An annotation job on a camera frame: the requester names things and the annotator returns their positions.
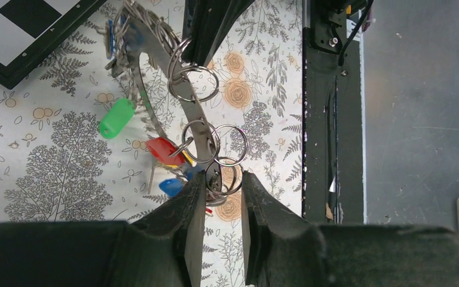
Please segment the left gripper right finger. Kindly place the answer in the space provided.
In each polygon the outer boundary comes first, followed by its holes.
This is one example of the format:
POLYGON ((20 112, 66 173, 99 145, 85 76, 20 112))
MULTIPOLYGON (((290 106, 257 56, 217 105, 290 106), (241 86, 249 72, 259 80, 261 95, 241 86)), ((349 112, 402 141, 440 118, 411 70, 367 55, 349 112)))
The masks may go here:
POLYGON ((247 285, 459 286, 459 235, 447 228, 313 224, 250 172, 241 202, 247 285))

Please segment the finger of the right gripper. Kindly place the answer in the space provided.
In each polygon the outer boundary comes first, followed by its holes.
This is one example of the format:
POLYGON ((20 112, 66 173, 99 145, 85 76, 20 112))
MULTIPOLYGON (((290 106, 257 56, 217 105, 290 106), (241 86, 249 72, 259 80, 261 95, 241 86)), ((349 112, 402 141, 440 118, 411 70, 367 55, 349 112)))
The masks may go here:
POLYGON ((182 38, 191 42, 183 60, 207 66, 219 46, 253 0, 186 0, 182 38))

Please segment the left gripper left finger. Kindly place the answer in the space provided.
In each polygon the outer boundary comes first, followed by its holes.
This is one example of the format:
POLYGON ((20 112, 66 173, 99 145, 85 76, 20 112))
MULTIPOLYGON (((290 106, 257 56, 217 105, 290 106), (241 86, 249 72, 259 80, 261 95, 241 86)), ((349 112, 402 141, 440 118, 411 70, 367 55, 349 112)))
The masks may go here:
POLYGON ((143 218, 0 223, 0 286, 199 286, 204 173, 143 218))

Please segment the yellow key tag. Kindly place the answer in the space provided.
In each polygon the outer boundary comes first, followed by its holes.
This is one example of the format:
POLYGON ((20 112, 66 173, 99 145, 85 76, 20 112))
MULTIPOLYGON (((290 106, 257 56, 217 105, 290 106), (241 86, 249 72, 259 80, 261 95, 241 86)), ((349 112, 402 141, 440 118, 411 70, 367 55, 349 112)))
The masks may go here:
POLYGON ((191 166, 195 165, 194 161, 192 160, 192 158, 185 151, 183 151, 182 154, 183 154, 183 156, 185 158, 185 162, 186 163, 189 163, 191 166))

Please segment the red key tag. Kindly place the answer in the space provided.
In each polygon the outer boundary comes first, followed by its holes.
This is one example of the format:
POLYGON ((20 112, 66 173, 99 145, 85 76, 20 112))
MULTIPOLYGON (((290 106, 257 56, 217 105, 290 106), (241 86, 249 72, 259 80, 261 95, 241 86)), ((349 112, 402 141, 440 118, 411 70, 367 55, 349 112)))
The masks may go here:
POLYGON ((181 166, 187 163, 186 157, 168 139, 158 137, 145 142, 148 151, 162 164, 181 166))

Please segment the light blue key tag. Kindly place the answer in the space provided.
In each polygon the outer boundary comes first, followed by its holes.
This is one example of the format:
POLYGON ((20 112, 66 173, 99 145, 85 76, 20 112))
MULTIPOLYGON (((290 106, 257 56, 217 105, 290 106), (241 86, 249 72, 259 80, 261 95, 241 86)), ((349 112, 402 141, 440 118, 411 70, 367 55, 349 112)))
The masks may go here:
POLYGON ((107 59, 112 59, 114 54, 114 26, 112 20, 108 20, 105 24, 105 53, 107 59))

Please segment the green key tag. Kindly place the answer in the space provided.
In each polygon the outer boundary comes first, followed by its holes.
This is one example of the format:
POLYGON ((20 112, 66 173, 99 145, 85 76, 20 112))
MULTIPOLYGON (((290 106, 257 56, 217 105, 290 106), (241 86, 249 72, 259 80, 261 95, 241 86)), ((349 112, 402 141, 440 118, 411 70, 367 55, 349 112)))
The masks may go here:
POLYGON ((128 99, 119 99, 102 118, 99 133, 105 139, 113 139, 123 130, 134 116, 135 104, 128 99))

